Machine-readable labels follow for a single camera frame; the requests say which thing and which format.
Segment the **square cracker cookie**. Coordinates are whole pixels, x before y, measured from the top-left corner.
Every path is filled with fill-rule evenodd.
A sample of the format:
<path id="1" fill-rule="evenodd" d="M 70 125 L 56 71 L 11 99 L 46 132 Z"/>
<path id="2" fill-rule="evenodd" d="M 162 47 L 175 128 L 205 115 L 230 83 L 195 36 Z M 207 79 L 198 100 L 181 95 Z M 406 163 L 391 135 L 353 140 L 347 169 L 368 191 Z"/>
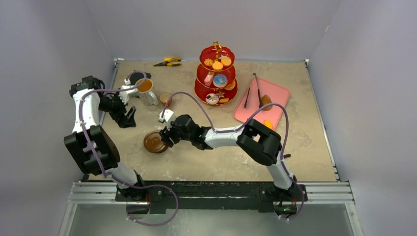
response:
<path id="1" fill-rule="evenodd" d="M 221 98 L 219 100 L 219 103 L 227 103 L 227 102 L 229 102 L 229 98 Z"/>

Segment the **pink cake slice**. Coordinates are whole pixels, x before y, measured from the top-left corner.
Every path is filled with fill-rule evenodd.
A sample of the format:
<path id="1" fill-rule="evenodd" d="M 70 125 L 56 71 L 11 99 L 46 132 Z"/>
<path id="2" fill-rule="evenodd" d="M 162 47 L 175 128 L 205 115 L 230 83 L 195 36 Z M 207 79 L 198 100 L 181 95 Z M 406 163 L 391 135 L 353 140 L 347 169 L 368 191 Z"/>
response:
<path id="1" fill-rule="evenodd" d="M 214 78 L 214 73 L 209 71 L 206 77 L 204 78 L 204 85 L 209 87 L 212 84 L 213 78 Z"/>

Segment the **red three-tier cake stand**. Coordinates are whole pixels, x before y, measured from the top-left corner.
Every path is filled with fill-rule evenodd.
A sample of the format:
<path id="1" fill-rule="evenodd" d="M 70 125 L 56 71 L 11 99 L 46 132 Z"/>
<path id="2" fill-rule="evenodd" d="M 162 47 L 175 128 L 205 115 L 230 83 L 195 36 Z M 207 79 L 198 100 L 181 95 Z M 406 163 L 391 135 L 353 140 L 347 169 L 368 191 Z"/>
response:
<path id="1" fill-rule="evenodd" d="M 231 49 L 214 41 L 199 56 L 194 92 L 205 104 L 220 106 L 232 101 L 238 92 L 235 55 Z"/>

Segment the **blue frosted donut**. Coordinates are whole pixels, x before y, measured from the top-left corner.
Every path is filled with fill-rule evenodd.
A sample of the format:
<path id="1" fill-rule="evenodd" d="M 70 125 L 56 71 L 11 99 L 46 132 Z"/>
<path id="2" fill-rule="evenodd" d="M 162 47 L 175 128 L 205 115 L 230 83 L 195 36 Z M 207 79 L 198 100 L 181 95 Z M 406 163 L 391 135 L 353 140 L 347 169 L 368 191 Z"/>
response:
<path id="1" fill-rule="evenodd" d="M 228 79 L 223 74 L 217 74 L 217 75 L 214 76 L 212 83 L 217 88 L 223 88 L 227 85 Z"/>

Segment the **yellow frosted donut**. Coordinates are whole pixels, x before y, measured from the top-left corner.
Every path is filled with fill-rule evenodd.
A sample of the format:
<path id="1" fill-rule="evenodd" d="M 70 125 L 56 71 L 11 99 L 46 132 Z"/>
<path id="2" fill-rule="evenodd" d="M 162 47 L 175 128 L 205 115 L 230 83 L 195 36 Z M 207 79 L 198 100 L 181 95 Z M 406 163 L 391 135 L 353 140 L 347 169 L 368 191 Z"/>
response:
<path id="1" fill-rule="evenodd" d="M 225 86 L 224 89 L 225 90 L 233 90 L 236 86 L 236 81 L 233 80 L 229 85 Z"/>

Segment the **round orange cookie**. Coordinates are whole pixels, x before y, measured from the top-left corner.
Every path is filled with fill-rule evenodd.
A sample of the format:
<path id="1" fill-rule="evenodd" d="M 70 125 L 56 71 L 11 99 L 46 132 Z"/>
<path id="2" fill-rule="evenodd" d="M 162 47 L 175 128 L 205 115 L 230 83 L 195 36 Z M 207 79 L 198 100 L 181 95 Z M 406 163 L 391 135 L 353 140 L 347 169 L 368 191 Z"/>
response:
<path id="1" fill-rule="evenodd" d="M 217 60 L 214 61 L 213 64 L 212 64 L 212 69 L 214 71 L 222 71 L 223 68 L 224 68 L 224 65 L 221 62 L 217 61 Z"/>

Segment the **orange flower cookie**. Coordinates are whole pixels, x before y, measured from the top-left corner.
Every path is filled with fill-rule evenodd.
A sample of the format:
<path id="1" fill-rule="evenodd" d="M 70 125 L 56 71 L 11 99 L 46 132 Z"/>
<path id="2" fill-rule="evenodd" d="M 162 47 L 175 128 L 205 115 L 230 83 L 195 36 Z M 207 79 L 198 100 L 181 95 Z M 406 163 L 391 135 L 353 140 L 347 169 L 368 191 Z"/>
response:
<path id="1" fill-rule="evenodd" d="M 213 59 L 206 58 L 204 60 L 204 65 L 207 66 L 207 67 L 211 67 L 213 65 L 213 63 L 214 63 L 214 60 Z"/>

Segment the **pink serving tray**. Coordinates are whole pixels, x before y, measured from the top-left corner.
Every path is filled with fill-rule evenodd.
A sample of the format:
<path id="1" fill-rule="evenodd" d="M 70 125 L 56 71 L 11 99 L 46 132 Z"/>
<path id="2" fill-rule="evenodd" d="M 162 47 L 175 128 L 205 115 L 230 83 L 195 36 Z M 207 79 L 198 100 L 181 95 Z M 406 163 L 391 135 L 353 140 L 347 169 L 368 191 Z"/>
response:
<path id="1" fill-rule="evenodd" d="M 236 120 L 245 122 L 259 109 L 258 92 L 260 92 L 261 96 L 264 96 L 265 94 L 269 95 L 273 103 L 278 103 L 283 107 L 286 106 L 290 97 L 290 91 L 285 87 L 262 78 L 253 78 L 234 110 L 233 115 Z M 261 123 L 263 123 L 265 119 L 270 120 L 275 129 L 282 115 L 282 109 L 274 106 L 270 111 L 260 111 L 254 116 L 254 119 Z"/>

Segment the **round cracker cookie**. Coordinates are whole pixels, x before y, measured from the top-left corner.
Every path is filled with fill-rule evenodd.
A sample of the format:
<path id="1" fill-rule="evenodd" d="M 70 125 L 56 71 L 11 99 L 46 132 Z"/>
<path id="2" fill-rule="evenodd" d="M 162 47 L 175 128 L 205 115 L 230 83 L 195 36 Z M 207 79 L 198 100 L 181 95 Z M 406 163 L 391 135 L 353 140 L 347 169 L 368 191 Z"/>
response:
<path id="1" fill-rule="evenodd" d="M 224 67 L 232 65 L 232 60 L 229 57 L 223 58 L 220 62 L 224 65 Z"/>

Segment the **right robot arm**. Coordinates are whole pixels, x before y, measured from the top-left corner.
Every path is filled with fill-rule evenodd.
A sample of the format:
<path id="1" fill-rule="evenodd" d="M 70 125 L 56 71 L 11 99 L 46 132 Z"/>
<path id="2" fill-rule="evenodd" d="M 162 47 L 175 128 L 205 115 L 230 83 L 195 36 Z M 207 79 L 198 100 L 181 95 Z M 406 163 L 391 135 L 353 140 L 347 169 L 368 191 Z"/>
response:
<path id="1" fill-rule="evenodd" d="M 248 120 L 242 126 L 213 129 L 199 126 L 190 115 L 176 117 L 173 111 L 165 110 L 159 114 L 158 120 L 166 124 L 159 134 L 167 146 L 189 141 L 199 150 L 240 147 L 255 162 L 266 166 L 280 199 L 288 200 L 295 194 L 295 178 L 284 161 L 287 135 L 281 137 L 255 119 Z"/>

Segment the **white mug with tea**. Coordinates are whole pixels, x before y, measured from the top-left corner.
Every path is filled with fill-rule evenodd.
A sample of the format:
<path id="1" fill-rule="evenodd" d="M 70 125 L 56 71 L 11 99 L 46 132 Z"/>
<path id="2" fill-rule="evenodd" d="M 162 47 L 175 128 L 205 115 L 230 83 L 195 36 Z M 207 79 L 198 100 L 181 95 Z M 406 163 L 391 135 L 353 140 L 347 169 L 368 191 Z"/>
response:
<path id="1" fill-rule="evenodd" d="M 156 96 L 156 93 L 153 91 L 153 82 L 151 79 L 140 79 L 136 83 L 136 85 L 139 93 L 139 99 L 142 101 L 144 105 L 156 106 L 159 104 L 159 100 Z"/>

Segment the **small brown cup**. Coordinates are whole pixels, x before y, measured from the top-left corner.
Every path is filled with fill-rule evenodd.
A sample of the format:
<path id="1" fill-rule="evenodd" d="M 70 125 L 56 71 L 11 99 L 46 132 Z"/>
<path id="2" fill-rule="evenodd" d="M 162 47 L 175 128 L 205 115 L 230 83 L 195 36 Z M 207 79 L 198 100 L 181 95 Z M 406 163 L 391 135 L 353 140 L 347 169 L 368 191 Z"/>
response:
<path id="1" fill-rule="evenodd" d="M 172 98 L 171 98 L 171 93 L 169 92 L 163 92 L 160 94 L 159 96 L 159 101 L 166 106 L 167 108 L 169 108 L 172 104 Z"/>

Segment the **yellow black pliers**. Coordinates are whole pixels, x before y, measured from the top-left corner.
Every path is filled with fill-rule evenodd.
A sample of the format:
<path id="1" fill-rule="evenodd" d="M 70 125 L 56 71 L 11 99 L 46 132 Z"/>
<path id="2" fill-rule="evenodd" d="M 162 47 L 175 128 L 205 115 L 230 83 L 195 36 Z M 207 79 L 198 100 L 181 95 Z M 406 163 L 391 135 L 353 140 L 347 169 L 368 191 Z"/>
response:
<path id="1" fill-rule="evenodd" d="M 163 62 L 154 64 L 154 67 L 159 67 L 159 66 L 171 66 L 171 67 L 176 67 L 176 66 L 181 66 L 181 58 L 164 58 Z"/>

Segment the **orange fish cookie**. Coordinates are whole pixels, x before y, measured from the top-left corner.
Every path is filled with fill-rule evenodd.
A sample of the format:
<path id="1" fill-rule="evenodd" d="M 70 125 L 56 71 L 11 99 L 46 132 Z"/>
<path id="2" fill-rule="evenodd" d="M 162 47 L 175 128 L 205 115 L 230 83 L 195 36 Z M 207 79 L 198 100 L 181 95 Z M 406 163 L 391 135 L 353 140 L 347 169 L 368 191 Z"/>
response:
<path id="1" fill-rule="evenodd" d="M 273 124 L 270 120 L 265 119 L 263 125 L 268 127 L 269 129 L 273 129 Z"/>

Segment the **brown croissant pastry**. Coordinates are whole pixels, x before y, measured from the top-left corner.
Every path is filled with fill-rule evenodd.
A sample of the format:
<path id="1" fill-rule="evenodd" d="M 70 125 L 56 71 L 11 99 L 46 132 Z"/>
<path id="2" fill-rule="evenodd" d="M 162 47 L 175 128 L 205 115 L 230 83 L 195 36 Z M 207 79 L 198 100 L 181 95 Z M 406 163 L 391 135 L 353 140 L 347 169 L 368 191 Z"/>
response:
<path id="1" fill-rule="evenodd" d="M 267 94 L 265 94 L 264 96 L 261 97 L 261 103 L 262 103 L 263 106 L 265 106 L 263 108 L 263 111 L 270 111 L 273 108 L 272 105 L 267 106 L 267 104 L 272 103 L 272 100 L 271 100 L 270 96 L 267 95 Z"/>

